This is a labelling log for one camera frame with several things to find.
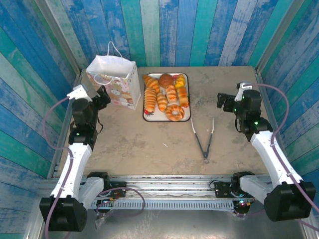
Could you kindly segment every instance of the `tray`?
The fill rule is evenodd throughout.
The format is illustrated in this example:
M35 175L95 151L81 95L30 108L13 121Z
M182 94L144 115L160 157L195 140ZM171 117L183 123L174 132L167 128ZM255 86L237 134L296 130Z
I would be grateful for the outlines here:
M150 73L148 74L149 76L159 79L161 75L163 75L164 73ZM189 84L188 84L188 76L184 73L168 73L171 76L177 76L179 74L183 74L184 78L185 78L185 87L186 87L186 91L187 91L187 95L188 95L188 107L183 107L185 115L184 117L180 120L180 121L176 121L176 122L185 122L188 121L190 119L190 98L189 98ZM160 91L165 95L165 89L163 87L160 87ZM176 103L169 103L168 106L170 105L179 105L179 101L177 101ZM174 121L170 121L164 112L161 112L156 104L155 106L155 110L154 112L147 112L144 109L144 104L143 104L143 119L146 120L147 122L174 122Z

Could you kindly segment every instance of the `white paper bag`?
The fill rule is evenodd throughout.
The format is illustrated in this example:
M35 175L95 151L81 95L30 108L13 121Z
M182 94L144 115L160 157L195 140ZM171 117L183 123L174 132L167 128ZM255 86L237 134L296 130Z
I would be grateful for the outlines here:
M121 57L109 56L110 43ZM141 97L136 62L122 57L113 42L106 56L96 56L86 69L92 82L104 85L111 102L135 110Z

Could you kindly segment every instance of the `metal tongs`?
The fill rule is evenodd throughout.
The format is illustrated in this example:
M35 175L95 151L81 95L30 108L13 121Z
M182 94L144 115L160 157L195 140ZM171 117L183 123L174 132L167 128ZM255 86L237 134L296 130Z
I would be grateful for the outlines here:
M214 118L213 118L213 129L212 129L212 131L211 131L211 133L210 133L209 142L208 142L208 146L207 146L206 152L204 152L204 150L203 150L203 148L202 148L202 146L201 146L201 144L200 144L199 138L198 138L198 136L197 136L197 134L196 134L196 131L195 131L195 129L194 129L194 124L193 124L192 118L190 118L190 121L191 121L191 127L193 128L193 131L194 131L195 137L196 137L196 139L197 139L198 145L199 145L199 147L200 147L201 153L203 154L204 163L208 163L208 159L207 159L207 158L208 158L208 154L209 154L209 148L210 148L211 140L212 140L212 138L213 138L213 133L214 133L214 128L215 128L215 120L214 120Z

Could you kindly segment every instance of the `blue wooden wall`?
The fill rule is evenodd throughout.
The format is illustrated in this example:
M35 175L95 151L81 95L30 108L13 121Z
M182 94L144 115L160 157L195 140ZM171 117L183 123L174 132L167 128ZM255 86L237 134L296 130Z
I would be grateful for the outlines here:
M34 0L0 1L0 238L21 239L54 150L43 117L75 73ZM47 123L56 144L67 103Z
M292 1L47 2L83 69L109 40L140 67L256 66Z
M305 0L262 72L290 103L281 130L288 159L319 190L319 0ZM277 123L285 113L282 97L267 90ZM319 205L319 194L316 194Z

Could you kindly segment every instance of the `bag handle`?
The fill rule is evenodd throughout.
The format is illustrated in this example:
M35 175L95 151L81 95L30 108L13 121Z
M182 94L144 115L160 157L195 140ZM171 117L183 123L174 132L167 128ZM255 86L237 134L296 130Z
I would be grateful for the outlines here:
M109 52L110 52L110 43L113 45L114 49L118 52L118 54L121 56L121 58L123 59L123 56L121 55L121 53L118 51L118 49L115 47L114 43L112 41L109 41L109 44L108 44L108 55L109 55Z
M97 82L97 81L95 80L95 77L96 77L97 75L99 75L99 74L96 74L96 75L93 77L93 80L94 80L97 84L99 84L99 85L104 85L104 86L111 84L111 83L112 83L114 80L116 80L116 79L117 79L117 80L120 80L120 81L123 80L123 79L121 79L120 77L112 76L111 80L110 80L108 83L102 84L102 83L99 83L99 82Z

